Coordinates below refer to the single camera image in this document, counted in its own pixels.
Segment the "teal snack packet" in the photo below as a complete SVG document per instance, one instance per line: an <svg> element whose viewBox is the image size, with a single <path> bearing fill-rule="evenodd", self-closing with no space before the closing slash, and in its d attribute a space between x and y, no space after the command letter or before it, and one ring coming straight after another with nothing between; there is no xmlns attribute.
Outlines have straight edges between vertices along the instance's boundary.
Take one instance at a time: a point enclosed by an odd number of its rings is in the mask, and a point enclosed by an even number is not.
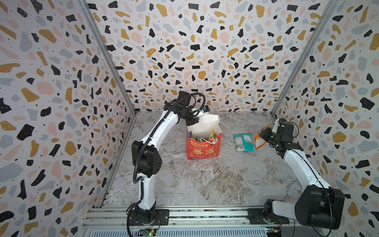
<svg viewBox="0 0 379 237"><path fill-rule="evenodd" d="M256 151L251 133L242 133L233 135L235 150L237 152L254 152Z"/></svg>

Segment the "orange snack packet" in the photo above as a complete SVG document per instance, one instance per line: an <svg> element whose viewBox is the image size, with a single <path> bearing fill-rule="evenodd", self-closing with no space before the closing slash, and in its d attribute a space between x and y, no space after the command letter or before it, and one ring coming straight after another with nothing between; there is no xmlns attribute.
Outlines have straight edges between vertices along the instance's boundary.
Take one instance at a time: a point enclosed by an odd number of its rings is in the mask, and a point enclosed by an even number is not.
<svg viewBox="0 0 379 237"><path fill-rule="evenodd" d="M261 147L263 147L265 144L266 144L266 141L264 139L262 139L260 137L261 133L263 132L263 130L265 130L266 128L269 128L271 127L271 123L264 127L263 129L261 129L260 131L258 131L255 136L254 136L254 139L255 139L255 150L258 150L260 149Z"/></svg>

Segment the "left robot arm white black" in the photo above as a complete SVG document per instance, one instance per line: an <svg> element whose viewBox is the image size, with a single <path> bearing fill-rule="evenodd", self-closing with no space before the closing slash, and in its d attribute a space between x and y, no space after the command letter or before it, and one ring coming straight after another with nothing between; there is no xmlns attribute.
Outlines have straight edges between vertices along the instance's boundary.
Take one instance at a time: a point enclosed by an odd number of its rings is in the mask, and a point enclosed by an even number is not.
<svg viewBox="0 0 379 237"><path fill-rule="evenodd" d="M155 220L155 178L162 166L159 149L169 131L183 119L188 125L199 122L199 117L209 112L206 97L200 92L180 91L176 99L165 102L163 112L152 130L132 144L133 183L139 185L139 200L130 211L143 222Z"/></svg>

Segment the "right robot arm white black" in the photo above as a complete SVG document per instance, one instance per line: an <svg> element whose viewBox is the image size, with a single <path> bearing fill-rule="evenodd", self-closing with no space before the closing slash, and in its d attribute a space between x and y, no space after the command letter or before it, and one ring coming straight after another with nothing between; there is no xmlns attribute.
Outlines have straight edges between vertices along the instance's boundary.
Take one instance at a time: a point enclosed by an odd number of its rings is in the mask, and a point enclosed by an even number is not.
<svg viewBox="0 0 379 237"><path fill-rule="evenodd" d="M260 137L291 167L302 188L296 202L268 199L263 219L274 223L281 218L302 226L337 230L341 224L345 196L328 184L309 162L303 148L293 141L296 124L279 118L273 128L265 128Z"/></svg>

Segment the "red paper gift bag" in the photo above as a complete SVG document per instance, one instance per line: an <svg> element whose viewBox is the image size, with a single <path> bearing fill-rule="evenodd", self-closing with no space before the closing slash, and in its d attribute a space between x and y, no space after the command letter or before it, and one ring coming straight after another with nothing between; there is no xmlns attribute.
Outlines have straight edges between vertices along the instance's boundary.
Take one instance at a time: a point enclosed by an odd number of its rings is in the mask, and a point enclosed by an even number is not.
<svg viewBox="0 0 379 237"><path fill-rule="evenodd" d="M217 137L209 141L208 138L211 129L214 130ZM198 143L192 139L192 134L202 137L203 142ZM201 116L198 123L187 126L186 153L188 160L203 160L218 157L222 136L219 115L205 114Z"/></svg>

